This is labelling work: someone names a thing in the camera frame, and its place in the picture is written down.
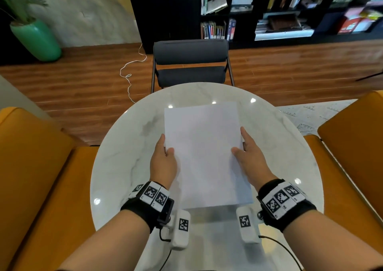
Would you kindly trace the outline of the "person's left hand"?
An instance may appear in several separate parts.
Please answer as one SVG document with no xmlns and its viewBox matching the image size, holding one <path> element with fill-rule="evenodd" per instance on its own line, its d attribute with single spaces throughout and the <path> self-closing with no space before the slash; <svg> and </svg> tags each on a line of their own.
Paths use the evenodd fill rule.
<svg viewBox="0 0 383 271">
<path fill-rule="evenodd" d="M 176 158 L 175 161 L 167 159 L 166 151 L 165 134 L 161 134 L 150 161 L 150 181 L 169 190 L 176 177 L 178 166 Z"/>
</svg>

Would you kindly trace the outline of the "person's right hand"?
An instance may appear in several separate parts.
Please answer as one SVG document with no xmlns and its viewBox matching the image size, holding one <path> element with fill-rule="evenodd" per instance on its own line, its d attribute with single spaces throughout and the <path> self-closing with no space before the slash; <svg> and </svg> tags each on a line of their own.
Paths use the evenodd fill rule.
<svg viewBox="0 0 383 271">
<path fill-rule="evenodd" d="M 259 192 L 263 185 L 277 177 L 271 172 L 264 154 L 245 128 L 241 127 L 240 131 L 244 140 L 243 150 L 246 152 L 246 159 L 237 161 L 250 184 Z"/>
</svg>

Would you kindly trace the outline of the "white paper sheet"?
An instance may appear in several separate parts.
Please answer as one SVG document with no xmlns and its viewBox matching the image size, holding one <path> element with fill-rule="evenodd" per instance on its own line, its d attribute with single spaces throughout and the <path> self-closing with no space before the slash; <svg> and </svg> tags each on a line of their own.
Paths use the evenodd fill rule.
<svg viewBox="0 0 383 271">
<path fill-rule="evenodd" d="M 232 154 L 243 149 L 236 102 L 165 108 L 165 145 L 174 148 L 172 190 L 181 209 L 246 205 L 251 185 Z"/>
</svg>

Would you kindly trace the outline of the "person's right forearm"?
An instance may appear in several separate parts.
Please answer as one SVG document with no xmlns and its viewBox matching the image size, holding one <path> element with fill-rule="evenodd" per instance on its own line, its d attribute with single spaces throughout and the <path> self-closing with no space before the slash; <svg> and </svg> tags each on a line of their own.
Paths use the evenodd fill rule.
<svg viewBox="0 0 383 271">
<path fill-rule="evenodd" d="M 319 211 L 299 216 L 283 235 L 305 271 L 383 268 L 383 255 Z"/>
</svg>

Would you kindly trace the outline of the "person's left forearm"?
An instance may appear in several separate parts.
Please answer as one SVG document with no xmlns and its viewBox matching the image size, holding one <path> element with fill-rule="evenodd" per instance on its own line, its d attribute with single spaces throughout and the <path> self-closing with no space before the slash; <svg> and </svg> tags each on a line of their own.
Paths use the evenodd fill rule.
<svg viewBox="0 0 383 271">
<path fill-rule="evenodd" d="M 59 271 L 134 271 L 150 236 L 148 224 L 122 210 L 87 239 Z"/>
</svg>

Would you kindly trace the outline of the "black left wristband with markers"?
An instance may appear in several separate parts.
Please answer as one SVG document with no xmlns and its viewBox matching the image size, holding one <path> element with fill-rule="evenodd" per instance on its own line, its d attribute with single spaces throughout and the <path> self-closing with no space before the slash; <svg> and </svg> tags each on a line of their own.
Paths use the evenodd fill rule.
<svg viewBox="0 0 383 271">
<path fill-rule="evenodd" d="M 161 230 L 171 218 L 174 200 L 170 192 L 160 183 L 148 181 L 137 185 L 129 194 L 120 211 L 131 211 L 141 217 L 149 226 L 150 232 Z"/>
</svg>

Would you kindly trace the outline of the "black right wristband with markers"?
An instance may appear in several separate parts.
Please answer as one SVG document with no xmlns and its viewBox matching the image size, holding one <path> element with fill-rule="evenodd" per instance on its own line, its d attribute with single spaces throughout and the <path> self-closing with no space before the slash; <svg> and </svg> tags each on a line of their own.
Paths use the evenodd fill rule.
<svg viewBox="0 0 383 271">
<path fill-rule="evenodd" d="M 258 217 L 280 232 L 304 213 L 317 210 L 299 187 L 283 179 L 264 184 L 258 191 L 257 200 L 261 205 Z"/>
</svg>

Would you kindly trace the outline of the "white patterned rug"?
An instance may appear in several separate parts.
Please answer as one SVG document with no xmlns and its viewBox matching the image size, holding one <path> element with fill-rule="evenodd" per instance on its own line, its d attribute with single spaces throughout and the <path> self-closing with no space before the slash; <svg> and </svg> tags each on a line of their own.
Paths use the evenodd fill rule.
<svg viewBox="0 0 383 271">
<path fill-rule="evenodd" d="M 318 128 L 357 99 L 277 107 L 305 135 L 318 135 Z"/>
</svg>

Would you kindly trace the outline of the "dark grey chair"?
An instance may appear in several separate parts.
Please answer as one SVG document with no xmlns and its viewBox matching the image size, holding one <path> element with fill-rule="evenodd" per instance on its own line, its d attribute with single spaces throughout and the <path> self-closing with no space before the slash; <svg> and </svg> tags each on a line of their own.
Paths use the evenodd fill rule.
<svg viewBox="0 0 383 271">
<path fill-rule="evenodd" d="M 198 66 L 188 68 L 157 69 L 156 65 L 208 64 L 226 62 L 225 66 Z M 158 41 L 153 46 L 151 93 L 155 80 L 161 89 L 193 82 L 223 84 L 229 72 L 234 87 L 226 39 Z"/>
</svg>

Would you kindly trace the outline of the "row of small upright books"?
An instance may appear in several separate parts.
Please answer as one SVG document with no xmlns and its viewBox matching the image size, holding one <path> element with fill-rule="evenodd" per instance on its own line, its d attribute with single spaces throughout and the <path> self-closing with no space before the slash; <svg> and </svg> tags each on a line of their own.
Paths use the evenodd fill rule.
<svg viewBox="0 0 383 271">
<path fill-rule="evenodd" d="M 205 21 L 200 23 L 200 38 L 201 39 L 226 39 L 232 41 L 234 39 L 237 21 L 234 18 L 229 18 L 228 21 L 221 20 Z"/>
</svg>

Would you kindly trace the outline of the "black bookshelf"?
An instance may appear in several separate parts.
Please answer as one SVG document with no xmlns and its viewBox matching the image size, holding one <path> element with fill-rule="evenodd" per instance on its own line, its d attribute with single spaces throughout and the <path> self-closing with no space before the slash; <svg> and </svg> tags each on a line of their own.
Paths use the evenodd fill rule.
<svg viewBox="0 0 383 271">
<path fill-rule="evenodd" d="M 325 0 L 325 6 L 316 9 L 292 10 L 300 12 L 315 31 L 308 38 L 255 41 L 258 20 L 265 17 L 264 0 L 254 0 L 251 12 L 230 13 L 232 0 L 222 11 L 201 16 L 201 0 L 131 0 L 141 41 L 146 53 L 153 52 L 158 41 L 199 40 L 200 23 L 205 21 L 237 21 L 234 39 L 228 41 L 230 49 L 293 46 L 317 43 L 333 43 L 359 40 L 383 39 L 383 18 L 366 32 L 337 34 L 340 19 L 349 8 L 363 7 L 370 0 Z"/>
</svg>

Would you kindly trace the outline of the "stack of pale magazines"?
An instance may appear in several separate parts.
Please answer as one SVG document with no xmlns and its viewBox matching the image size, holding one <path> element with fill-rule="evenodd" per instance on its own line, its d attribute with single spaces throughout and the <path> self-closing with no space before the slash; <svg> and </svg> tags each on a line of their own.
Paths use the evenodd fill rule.
<svg viewBox="0 0 383 271">
<path fill-rule="evenodd" d="M 254 0 L 232 0 L 230 13 L 251 12 Z"/>
</svg>

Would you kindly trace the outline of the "green ceramic vase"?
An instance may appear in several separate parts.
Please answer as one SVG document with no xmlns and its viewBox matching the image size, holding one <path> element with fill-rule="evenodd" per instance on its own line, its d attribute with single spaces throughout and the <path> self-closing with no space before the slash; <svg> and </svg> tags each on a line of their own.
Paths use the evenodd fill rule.
<svg viewBox="0 0 383 271">
<path fill-rule="evenodd" d="M 10 29 L 37 60 L 53 62 L 60 59 L 61 47 L 51 30 L 41 20 L 35 19 L 26 25 L 12 22 Z"/>
</svg>

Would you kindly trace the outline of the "group of red yellow books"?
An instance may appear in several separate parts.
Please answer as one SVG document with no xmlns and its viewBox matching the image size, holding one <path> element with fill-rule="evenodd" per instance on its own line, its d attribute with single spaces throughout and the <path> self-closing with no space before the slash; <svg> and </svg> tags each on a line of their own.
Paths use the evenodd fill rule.
<svg viewBox="0 0 383 271">
<path fill-rule="evenodd" d="M 349 8 L 340 19 L 337 34 L 362 33 L 383 18 L 383 13 L 375 7 L 383 6 L 383 0 L 370 0 L 363 7 Z"/>
</svg>

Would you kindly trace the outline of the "green plant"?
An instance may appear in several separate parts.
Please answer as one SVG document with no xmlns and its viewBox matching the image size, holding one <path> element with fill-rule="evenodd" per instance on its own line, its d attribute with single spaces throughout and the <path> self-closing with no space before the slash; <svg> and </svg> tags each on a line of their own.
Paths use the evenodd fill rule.
<svg viewBox="0 0 383 271">
<path fill-rule="evenodd" d="M 48 7 L 45 0 L 0 0 L 0 11 L 11 17 L 15 25 L 28 25 L 36 18 L 31 15 L 30 6 Z"/>
</svg>

